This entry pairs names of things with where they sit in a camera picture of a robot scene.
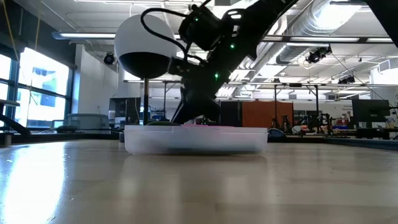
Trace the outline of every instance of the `ductwork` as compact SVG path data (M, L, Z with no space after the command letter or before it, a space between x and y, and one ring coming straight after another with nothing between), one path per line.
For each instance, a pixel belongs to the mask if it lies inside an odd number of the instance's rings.
M331 0L315 0L310 7L299 17L288 35L330 35L345 24L361 6L331 5ZM287 44L274 44L267 55L261 60L256 70L263 77L273 77L282 71L285 66L266 65L277 63L290 64L306 53L308 47L296 47Z

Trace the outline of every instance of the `ceiling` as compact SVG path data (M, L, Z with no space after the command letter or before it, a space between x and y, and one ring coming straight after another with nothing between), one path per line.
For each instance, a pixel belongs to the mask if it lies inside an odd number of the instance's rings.
M116 32L120 24L129 16L142 13L148 7L164 7L174 11L187 13L188 4L181 3L178 5L170 5L157 1L153 4L105 4L103 2L80 2L84 0L15 0L22 7L26 8L33 14L41 13L41 18L56 28L64 32ZM286 23L290 26L294 23L296 15L307 6L311 0L300 0L291 10L287 12ZM247 7L253 0L241 0L233 5L233 7ZM222 15L225 10L232 6L215 6L214 1L210 2L208 7L215 13ZM168 23L175 34L178 34L178 28L182 21L181 17L166 15L163 13L153 13ZM357 13L351 17L348 22L335 30L332 35L343 36L387 36L386 31L382 28L379 21L368 7L362 7ZM373 44L332 44L333 54L347 68L355 68L355 74L362 81L369 80L369 68L377 65L389 57L398 56L398 49L395 45L373 45ZM98 58L113 49L112 40L92 40L89 48L95 49ZM206 54L196 48L191 54L197 54L205 57ZM333 56L328 56L321 63L309 66L304 62L305 54L298 58L292 66L285 67L281 72L284 76L279 76L282 82L337 82L331 80L331 77L339 75L346 71L345 67ZM243 71L243 75L238 75L240 79L247 77L252 78L259 69L254 71ZM266 78L261 77L262 82L266 82Z

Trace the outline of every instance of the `black monitor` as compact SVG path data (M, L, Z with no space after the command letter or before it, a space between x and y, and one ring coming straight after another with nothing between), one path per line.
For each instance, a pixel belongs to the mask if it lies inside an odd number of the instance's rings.
M354 122L386 122L390 116L388 100L352 100Z

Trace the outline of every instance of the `security camera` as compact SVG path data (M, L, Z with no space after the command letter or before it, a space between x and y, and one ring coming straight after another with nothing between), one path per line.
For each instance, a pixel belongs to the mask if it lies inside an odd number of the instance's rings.
M116 57L114 56L113 52L106 53L106 56L104 58L105 65L114 65L114 64L116 64L116 62L117 62L117 60L116 60Z

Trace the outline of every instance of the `white ball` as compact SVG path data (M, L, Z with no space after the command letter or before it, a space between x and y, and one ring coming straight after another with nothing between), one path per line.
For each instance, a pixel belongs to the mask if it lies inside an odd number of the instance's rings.
M153 31L174 39L171 28L163 20L147 14L144 21ZM139 78L156 78L166 73L170 57L177 53L177 46L146 31L141 24L141 15L136 15L120 25L114 50L127 72Z

